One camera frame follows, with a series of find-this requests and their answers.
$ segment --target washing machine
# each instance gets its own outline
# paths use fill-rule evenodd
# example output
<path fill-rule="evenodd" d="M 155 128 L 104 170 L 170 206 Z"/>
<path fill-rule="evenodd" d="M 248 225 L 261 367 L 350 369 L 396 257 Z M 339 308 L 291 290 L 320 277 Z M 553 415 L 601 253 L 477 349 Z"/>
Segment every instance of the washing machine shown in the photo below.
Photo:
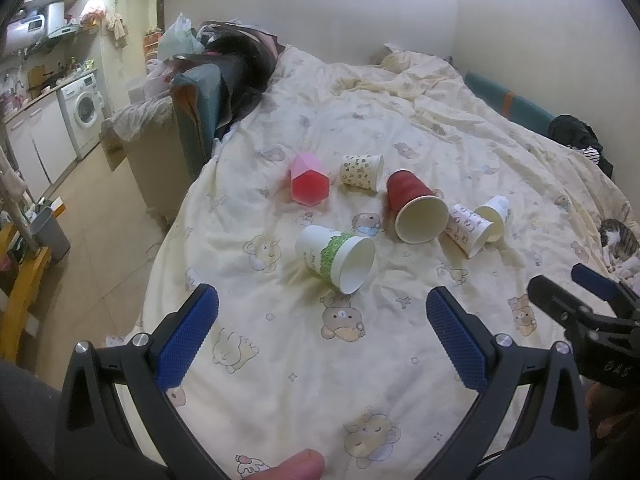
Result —
<path fill-rule="evenodd" d="M 98 91 L 95 73 L 89 73 L 58 90 L 60 109 L 78 160 L 85 158 L 100 139 L 104 120 L 104 98 Z"/>

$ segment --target tabby cat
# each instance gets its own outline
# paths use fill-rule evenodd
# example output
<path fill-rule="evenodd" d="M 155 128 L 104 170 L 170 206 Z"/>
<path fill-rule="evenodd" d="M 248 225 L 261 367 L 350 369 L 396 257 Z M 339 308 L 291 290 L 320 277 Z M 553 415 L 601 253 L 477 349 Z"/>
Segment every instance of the tabby cat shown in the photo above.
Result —
<path fill-rule="evenodd" d="M 625 262 L 623 266 L 625 268 L 634 266 L 636 260 L 639 259 L 636 253 L 640 249 L 640 244 L 631 229 L 620 220 L 607 218 L 602 221 L 598 231 L 600 232 L 600 241 L 604 252 L 604 262 L 608 269 L 613 270 L 616 268 L 614 262 L 616 259 Z"/>

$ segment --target countertop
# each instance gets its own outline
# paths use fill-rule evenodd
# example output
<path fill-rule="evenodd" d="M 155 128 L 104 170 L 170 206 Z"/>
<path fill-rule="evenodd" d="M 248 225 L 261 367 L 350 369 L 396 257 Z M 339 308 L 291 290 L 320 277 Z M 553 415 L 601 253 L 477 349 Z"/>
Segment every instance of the countertop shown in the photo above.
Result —
<path fill-rule="evenodd" d="M 41 99 L 45 98 L 46 96 L 48 96 L 49 94 L 52 94 L 53 92 L 60 90 L 63 86 L 68 85 L 69 83 L 72 83 L 73 81 L 78 81 L 78 79 L 82 79 L 83 77 L 95 72 L 96 69 L 94 68 L 93 70 L 87 70 L 86 72 L 82 72 L 81 74 L 77 74 L 77 75 L 73 75 L 70 76 L 66 79 L 64 79 L 62 81 L 62 83 L 60 83 L 59 85 L 53 86 L 52 88 L 50 88 L 49 90 L 47 90 L 46 92 L 43 92 L 42 94 L 40 94 L 38 97 L 36 97 L 35 99 L 29 101 L 27 104 L 23 105 L 22 108 L 20 108 L 19 110 L 14 110 L 13 112 L 11 112 L 9 115 L 5 116 L 2 118 L 2 122 L 4 124 L 7 124 L 11 119 L 13 119 L 16 115 L 18 115 L 19 113 L 27 110 L 28 108 L 30 108 L 31 106 L 33 106 L 34 104 L 36 104 L 38 101 L 40 101 Z"/>

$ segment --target red paper cup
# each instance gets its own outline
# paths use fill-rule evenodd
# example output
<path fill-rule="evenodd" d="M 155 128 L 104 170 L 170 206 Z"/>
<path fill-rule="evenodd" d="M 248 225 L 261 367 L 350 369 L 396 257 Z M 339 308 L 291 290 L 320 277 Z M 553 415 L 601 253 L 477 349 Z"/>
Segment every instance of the red paper cup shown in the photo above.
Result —
<path fill-rule="evenodd" d="M 408 244 L 433 240 L 449 221 L 449 208 L 411 171 L 399 170 L 386 181 L 396 233 Z"/>

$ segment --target cream-colored bedspread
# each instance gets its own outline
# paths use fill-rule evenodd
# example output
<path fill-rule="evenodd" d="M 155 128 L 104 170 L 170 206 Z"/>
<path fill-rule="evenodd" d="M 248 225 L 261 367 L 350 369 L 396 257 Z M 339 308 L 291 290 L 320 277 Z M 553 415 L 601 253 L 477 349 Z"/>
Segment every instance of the cream-colored bedspread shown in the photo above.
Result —
<path fill-rule="evenodd" d="M 287 182 L 306 151 L 332 180 L 313 208 L 293 203 Z M 504 195 L 504 239 L 471 260 L 445 234 L 401 243 L 385 193 L 338 177 L 343 155 L 367 153 L 384 155 L 386 175 L 414 171 L 449 205 Z M 502 118 L 443 60 L 396 50 L 357 67 L 288 47 L 260 106 L 191 186 L 156 257 L 141 325 L 151 332 L 200 282 L 218 290 L 218 320 L 172 400 L 231 478 L 311 447 L 329 479 L 413 479 L 475 398 L 427 322 L 428 291 L 445 285 L 492 332 L 548 348 L 562 331 L 529 305 L 527 282 L 545 274 L 610 313 L 570 281 L 577 262 L 606 273 L 597 226 L 607 217 L 633 223 L 596 165 Z M 296 258 L 311 223 L 373 237 L 376 262 L 351 297 Z M 340 327 L 358 322 L 359 337 L 342 338 L 353 331 Z M 505 444 L 525 393 L 492 449 Z M 155 456 L 130 400 L 125 407 Z"/>

